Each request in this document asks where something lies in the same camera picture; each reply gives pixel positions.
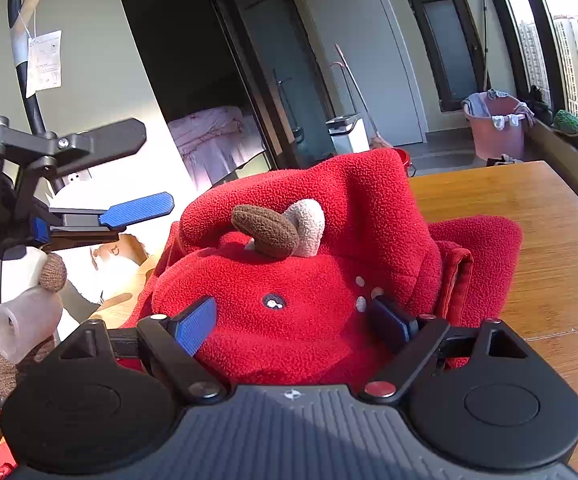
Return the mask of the red fleece garment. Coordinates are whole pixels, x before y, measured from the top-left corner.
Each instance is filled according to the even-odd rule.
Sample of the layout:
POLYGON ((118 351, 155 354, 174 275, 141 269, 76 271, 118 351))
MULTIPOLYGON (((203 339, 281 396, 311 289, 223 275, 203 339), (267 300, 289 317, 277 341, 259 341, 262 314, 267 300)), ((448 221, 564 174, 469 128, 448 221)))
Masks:
POLYGON ((475 327, 502 312, 522 232, 504 217, 428 223, 392 148, 278 170, 200 195, 173 223, 128 318, 211 297, 198 360, 232 384, 361 388, 391 360, 371 301, 475 327))

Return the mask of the white paper tag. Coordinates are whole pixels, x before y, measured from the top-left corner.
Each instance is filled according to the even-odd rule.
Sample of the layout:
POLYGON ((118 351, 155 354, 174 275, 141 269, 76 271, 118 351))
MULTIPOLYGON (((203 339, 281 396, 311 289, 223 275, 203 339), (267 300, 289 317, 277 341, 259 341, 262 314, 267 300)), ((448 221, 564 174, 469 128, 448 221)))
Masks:
POLYGON ((55 30, 28 40, 26 97, 62 86, 62 31, 55 30))

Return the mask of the red plastic bucket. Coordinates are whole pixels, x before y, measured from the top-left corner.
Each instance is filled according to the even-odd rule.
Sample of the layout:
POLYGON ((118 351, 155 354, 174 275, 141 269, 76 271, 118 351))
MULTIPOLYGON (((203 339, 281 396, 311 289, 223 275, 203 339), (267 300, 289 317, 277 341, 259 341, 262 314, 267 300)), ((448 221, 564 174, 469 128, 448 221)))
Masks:
POLYGON ((394 148, 394 151, 396 151, 397 155, 399 155, 407 177, 415 177, 417 169, 411 160, 411 154, 409 154, 408 151, 403 150, 403 148, 394 148))

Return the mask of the shoes on floor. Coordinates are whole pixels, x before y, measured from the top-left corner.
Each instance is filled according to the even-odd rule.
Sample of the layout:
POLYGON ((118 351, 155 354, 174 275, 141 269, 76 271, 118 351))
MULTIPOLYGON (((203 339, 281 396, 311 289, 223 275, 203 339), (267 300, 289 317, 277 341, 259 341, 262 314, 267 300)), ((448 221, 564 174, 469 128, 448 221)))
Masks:
POLYGON ((487 167, 505 166, 505 165, 513 165, 513 164, 522 164, 522 160, 511 157, 507 154, 502 154, 502 156, 500 156, 500 157, 488 158, 486 160, 486 166, 487 167))

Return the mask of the white mop bucket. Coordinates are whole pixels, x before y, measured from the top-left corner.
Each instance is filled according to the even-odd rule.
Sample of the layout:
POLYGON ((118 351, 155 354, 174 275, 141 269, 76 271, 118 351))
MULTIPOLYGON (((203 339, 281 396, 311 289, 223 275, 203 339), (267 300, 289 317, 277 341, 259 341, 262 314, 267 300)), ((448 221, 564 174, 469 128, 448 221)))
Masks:
POLYGON ((338 155, 367 152, 368 136, 359 114, 333 117, 326 122, 327 130, 338 155))

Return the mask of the pink laundry basket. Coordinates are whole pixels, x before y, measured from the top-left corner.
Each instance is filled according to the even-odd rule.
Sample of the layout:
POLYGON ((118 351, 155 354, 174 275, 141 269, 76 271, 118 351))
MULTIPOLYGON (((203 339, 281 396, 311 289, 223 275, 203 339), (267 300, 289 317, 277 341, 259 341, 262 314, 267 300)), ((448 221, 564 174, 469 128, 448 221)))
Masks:
POLYGON ((524 156, 524 134, 534 126, 535 116, 523 101, 490 89, 470 94, 461 106, 479 159, 524 156))

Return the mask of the green slipper far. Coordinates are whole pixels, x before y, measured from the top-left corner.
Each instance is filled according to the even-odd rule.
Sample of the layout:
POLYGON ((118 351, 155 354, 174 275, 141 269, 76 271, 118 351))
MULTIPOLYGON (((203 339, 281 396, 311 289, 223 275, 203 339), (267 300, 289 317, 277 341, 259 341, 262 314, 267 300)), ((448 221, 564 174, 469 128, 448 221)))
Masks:
POLYGON ((552 121, 556 133, 570 138, 578 137, 578 117, 567 110, 558 110, 552 121))

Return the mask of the broom pole by window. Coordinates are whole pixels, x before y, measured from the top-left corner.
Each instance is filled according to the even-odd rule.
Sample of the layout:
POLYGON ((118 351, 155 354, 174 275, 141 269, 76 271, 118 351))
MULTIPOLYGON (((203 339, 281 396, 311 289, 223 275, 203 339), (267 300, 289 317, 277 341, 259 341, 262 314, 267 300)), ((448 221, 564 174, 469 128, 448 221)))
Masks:
POLYGON ((490 73, 488 72, 488 25, 487 25, 487 0, 482 2, 482 58, 483 58, 483 91, 490 89, 490 73))

